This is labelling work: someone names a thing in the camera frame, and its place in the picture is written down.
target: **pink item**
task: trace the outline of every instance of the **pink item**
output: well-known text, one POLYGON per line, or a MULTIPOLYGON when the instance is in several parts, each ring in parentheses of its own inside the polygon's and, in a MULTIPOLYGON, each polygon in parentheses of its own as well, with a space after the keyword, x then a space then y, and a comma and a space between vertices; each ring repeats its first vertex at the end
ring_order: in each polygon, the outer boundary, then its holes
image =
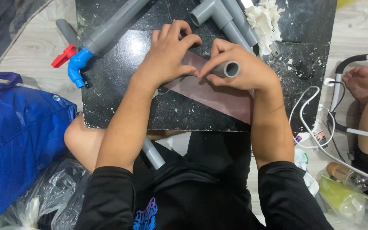
MULTIPOLYGON (((207 60, 204 58, 187 51, 181 64, 192 65, 200 71, 206 62, 207 60)), ((228 86, 214 86, 207 79, 200 79, 196 76, 179 77, 167 83, 165 87, 233 118, 251 124, 253 98, 248 91, 228 86)))

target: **hand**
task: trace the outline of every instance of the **hand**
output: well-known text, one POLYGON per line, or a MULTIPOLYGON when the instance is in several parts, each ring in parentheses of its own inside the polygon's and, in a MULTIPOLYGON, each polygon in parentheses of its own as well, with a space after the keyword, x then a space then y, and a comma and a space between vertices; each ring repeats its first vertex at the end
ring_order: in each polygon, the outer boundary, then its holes
POLYGON ((241 90, 266 90, 279 84, 278 75, 263 61, 255 57, 241 45, 222 39, 215 39, 211 49, 211 59, 202 67, 197 77, 207 76, 215 86, 232 86, 241 90), (219 77, 209 72, 225 61, 236 61, 240 72, 234 78, 219 77))
POLYGON ((133 77, 156 89, 181 75, 196 76, 195 67, 181 65, 186 51, 195 43, 200 45, 201 38, 191 33, 187 22, 175 20, 172 24, 164 24, 161 30, 153 31, 150 50, 133 77), (181 30, 187 36, 179 40, 181 30))

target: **black sleeve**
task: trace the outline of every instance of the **black sleeve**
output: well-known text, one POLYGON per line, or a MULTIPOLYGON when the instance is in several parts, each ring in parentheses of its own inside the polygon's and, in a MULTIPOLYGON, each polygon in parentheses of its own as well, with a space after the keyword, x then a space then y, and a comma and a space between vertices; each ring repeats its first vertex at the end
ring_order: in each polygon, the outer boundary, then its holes
POLYGON ((258 171, 258 193, 269 229, 333 229, 294 163, 272 162, 258 171))
POLYGON ((131 228, 135 190, 130 171, 110 166, 97 168, 84 194, 75 229, 131 228))

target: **red valve handle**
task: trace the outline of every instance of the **red valve handle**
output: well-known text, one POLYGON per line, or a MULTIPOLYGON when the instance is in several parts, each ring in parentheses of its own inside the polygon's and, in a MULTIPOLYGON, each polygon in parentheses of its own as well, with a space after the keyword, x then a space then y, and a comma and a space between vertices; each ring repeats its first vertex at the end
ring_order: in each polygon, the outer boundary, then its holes
POLYGON ((72 44, 69 44, 69 46, 63 51, 63 54, 58 55, 51 65, 53 66, 53 68, 59 68, 65 62, 67 62, 72 55, 75 54, 76 47, 74 47, 72 44))

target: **blue shopping bag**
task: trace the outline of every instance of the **blue shopping bag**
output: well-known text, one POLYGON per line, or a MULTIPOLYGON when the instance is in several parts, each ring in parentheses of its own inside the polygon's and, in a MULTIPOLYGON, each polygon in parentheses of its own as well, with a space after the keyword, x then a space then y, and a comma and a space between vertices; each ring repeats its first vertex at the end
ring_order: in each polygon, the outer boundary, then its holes
POLYGON ((0 79, 0 215, 66 150, 63 135, 76 105, 52 93, 16 86, 19 74, 0 79))

